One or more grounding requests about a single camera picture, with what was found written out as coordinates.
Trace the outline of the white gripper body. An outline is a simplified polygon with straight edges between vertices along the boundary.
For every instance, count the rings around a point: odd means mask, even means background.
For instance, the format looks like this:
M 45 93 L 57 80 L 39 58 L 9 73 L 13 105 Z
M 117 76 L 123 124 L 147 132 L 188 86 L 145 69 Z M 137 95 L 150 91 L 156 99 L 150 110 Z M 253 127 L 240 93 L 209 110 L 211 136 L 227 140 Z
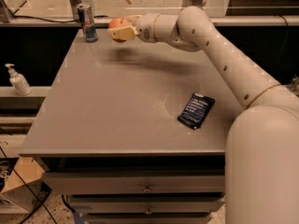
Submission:
M 136 22 L 136 29 L 138 31 L 138 37 L 147 43 L 156 43 L 157 40 L 154 34 L 154 26 L 158 13 L 148 13 L 142 15 Z

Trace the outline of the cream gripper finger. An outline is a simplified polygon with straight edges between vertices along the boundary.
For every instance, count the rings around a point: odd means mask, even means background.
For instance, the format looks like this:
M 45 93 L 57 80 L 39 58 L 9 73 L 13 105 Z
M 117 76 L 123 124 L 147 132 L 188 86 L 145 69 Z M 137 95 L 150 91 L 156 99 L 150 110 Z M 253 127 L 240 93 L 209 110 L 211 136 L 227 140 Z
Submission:
M 130 15 L 126 16 L 126 19 L 133 25 L 136 26 L 138 19 L 140 18 L 140 15 Z
M 108 34 L 114 40 L 128 41 L 134 40 L 138 36 L 134 26 L 121 26 L 108 29 Z

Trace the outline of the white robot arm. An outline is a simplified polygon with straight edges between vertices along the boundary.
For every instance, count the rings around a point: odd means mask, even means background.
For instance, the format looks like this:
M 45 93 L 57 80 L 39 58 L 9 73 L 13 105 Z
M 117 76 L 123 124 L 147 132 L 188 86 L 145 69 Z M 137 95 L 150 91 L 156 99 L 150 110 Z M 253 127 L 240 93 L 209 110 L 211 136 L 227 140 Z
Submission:
M 202 50 L 243 107 L 225 148 L 226 224 L 299 224 L 299 98 L 224 37 L 199 7 L 113 19 L 115 40 Z

